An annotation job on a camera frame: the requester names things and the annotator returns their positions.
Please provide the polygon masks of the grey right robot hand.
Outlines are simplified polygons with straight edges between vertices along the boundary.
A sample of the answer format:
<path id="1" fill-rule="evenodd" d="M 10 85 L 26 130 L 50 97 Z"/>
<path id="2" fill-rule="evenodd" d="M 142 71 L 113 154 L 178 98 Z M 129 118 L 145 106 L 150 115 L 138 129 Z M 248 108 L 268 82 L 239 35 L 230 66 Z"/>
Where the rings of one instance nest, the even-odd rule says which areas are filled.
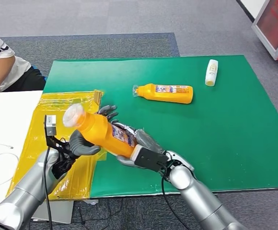
<path id="1" fill-rule="evenodd" d="M 114 126 L 119 127 L 121 129 L 125 130 L 127 132 L 129 132 L 134 135 L 138 144 L 143 147 L 145 147 L 147 149 L 152 150 L 153 152 L 156 152 L 159 154 L 162 154 L 165 151 L 162 147 L 161 147 L 159 144 L 158 144 L 156 140 L 152 138 L 150 135 L 146 133 L 144 129 L 135 129 L 131 126 L 119 123 L 118 120 L 114 120 L 114 121 L 112 121 L 111 123 Z M 118 155 L 116 158 L 119 163 L 125 165 L 125 166 L 145 169 L 144 167 L 137 166 L 131 159 L 128 159 L 128 158 L 126 158 L 122 155 Z"/>

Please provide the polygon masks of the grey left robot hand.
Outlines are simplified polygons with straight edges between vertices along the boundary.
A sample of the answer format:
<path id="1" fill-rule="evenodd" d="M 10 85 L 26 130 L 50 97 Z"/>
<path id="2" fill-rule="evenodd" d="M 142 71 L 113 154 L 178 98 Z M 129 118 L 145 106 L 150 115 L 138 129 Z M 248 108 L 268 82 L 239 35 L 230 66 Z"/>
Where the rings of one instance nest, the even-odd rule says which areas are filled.
<path id="1" fill-rule="evenodd" d="M 108 121 L 117 116 L 119 113 L 116 110 L 116 105 L 106 105 L 97 112 L 99 115 L 107 117 Z M 75 156 L 93 156 L 101 150 L 98 145 L 91 144 L 85 140 L 79 131 L 75 130 L 70 137 L 70 150 Z"/>

